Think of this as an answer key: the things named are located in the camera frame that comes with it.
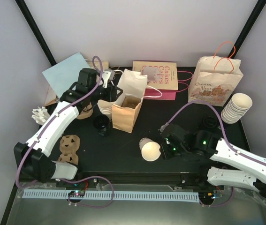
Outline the kraft bag with white handles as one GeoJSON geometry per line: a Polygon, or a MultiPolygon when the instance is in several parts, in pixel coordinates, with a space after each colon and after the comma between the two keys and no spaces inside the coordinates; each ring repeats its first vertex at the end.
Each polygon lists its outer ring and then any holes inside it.
{"type": "Polygon", "coordinates": [[[158,92],[156,96],[150,98],[162,97],[162,92],[149,86],[147,75],[140,72],[125,69],[118,81],[118,88],[123,90],[121,96],[112,105],[112,123],[113,128],[131,133],[139,115],[143,99],[146,98],[146,88],[158,92]]]}

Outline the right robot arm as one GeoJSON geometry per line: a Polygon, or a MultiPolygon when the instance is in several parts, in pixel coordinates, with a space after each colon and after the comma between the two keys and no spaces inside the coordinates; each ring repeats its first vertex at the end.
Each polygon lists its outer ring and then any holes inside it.
{"type": "Polygon", "coordinates": [[[266,198],[266,158],[232,145],[224,138],[206,130],[189,132],[175,124],[160,128],[165,159],[181,156],[186,161],[204,159],[232,166],[232,170],[211,166],[197,175],[201,189],[209,186],[233,186],[258,192],[266,198]]]}

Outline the single white paper cup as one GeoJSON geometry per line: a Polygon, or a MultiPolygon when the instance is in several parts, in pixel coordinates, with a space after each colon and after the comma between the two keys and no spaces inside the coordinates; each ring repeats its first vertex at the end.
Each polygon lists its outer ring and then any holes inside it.
{"type": "Polygon", "coordinates": [[[139,141],[139,148],[141,150],[141,155],[144,160],[148,162],[153,162],[157,160],[160,155],[160,145],[157,142],[154,142],[150,138],[142,138],[139,141]]]}

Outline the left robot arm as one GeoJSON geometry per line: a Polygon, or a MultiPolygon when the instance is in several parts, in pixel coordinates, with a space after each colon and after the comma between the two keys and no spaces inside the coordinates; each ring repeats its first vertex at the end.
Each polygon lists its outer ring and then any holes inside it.
{"type": "Polygon", "coordinates": [[[91,101],[115,102],[121,96],[123,90],[112,83],[113,78],[112,70],[80,70],[78,80],[62,94],[60,102],[45,124],[26,143],[18,142],[15,145],[17,184],[21,173],[43,183],[51,179],[66,179],[73,187],[83,183],[83,175],[77,171],[74,163],[56,162],[49,157],[65,129],[91,101]]]}

